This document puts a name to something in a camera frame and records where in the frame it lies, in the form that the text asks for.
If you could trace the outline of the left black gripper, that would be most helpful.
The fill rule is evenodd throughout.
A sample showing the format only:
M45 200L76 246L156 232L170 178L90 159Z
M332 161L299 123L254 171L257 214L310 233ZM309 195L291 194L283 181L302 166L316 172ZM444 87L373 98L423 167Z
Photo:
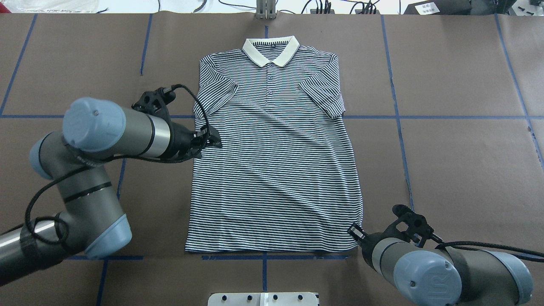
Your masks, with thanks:
M204 125L194 131L182 125L174 125L174 140L168 147L168 160L184 162L200 158L200 152L208 147L222 148L223 143L218 130L210 125Z

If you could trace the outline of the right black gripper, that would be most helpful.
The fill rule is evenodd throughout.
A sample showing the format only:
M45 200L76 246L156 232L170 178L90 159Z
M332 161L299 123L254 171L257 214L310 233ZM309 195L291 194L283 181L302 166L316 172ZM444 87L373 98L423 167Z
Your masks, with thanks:
M371 260L377 244L386 238L383 232L367 234L357 223L352 223L348 228L347 233L361 248L361 253L365 260Z

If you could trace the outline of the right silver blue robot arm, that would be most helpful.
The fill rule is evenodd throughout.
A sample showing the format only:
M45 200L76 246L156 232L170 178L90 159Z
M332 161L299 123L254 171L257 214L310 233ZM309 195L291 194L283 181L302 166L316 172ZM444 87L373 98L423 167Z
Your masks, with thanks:
M352 224L348 234L367 265L418 306L522 306L534 290L525 261L543 262L541 252L475 241L420 248L394 224L373 234Z

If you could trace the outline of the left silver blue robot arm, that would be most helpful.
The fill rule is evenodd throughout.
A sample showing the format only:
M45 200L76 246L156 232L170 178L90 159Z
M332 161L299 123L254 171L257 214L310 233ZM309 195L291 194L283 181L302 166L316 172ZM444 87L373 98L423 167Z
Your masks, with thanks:
M222 146L208 122L198 131L172 122L165 99L145 94L130 108L84 97L66 111L62 129L29 154L49 183L31 199L23 223L1 235L1 285L83 252L104 259L132 238L105 164L116 159L180 163Z

